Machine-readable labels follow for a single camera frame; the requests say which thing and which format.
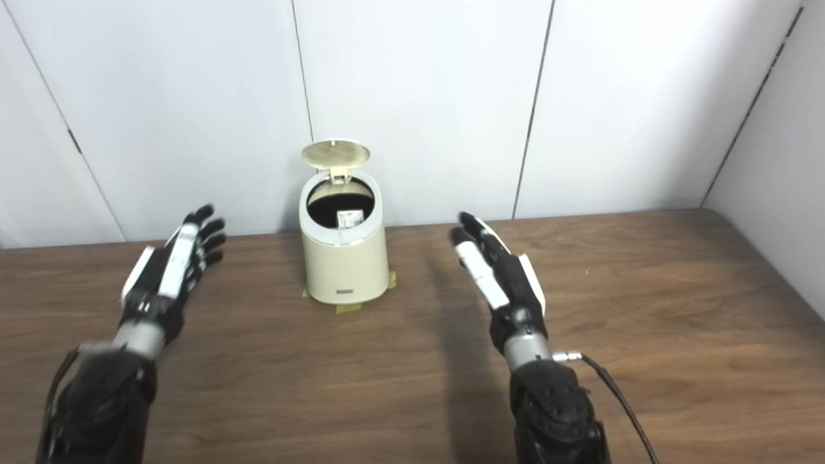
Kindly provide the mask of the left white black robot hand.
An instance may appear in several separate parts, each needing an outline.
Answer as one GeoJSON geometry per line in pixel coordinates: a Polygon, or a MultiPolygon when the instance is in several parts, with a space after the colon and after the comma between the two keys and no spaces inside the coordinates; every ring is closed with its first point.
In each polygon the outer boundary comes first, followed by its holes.
{"type": "Polygon", "coordinates": [[[162,247],[145,247],[121,293],[121,323],[150,323],[166,344],[182,332],[184,307],[206,270],[224,258],[225,220],[206,204],[187,214],[162,247]]]}

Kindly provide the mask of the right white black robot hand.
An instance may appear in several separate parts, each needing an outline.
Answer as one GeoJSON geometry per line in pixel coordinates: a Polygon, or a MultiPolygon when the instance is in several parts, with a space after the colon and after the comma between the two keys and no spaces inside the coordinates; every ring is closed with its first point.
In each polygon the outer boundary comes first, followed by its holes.
{"type": "Polygon", "coordinates": [[[450,241],[460,264],[491,312],[490,335],[499,353],[513,337],[548,337],[546,301],[527,255],[514,255],[498,234],[476,215],[460,211],[450,241]]]}

